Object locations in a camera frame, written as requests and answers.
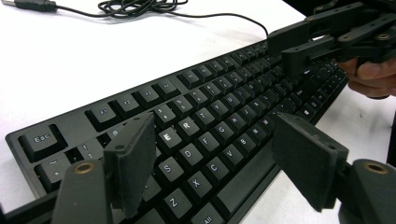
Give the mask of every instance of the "usb connector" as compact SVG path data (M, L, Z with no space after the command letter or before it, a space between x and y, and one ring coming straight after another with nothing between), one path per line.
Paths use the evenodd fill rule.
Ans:
M4 5L40 12L56 12L56 3L48 0L1 0Z

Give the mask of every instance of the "black cable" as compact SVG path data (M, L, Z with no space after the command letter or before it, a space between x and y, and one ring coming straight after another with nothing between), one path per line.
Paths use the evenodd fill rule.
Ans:
M70 7L57 6L55 2L50 0L2 0L2 2L6 5L15 6L23 9L31 9L41 12L55 12L57 9L62 9L93 18L113 17L117 19L132 19L139 17L147 12L168 13L174 16L195 19L218 16L234 16L259 25L268 36L268 31L265 26L257 21L254 21L251 18L234 13L218 13L201 16L180 14L174 12L175 9L179 5L187 4L189 0L184 0L183 2L179 2L179 0L171 1L172 2L168 3L167 0L108 0L98 4L99 9L105 12L104 14L91 14Z

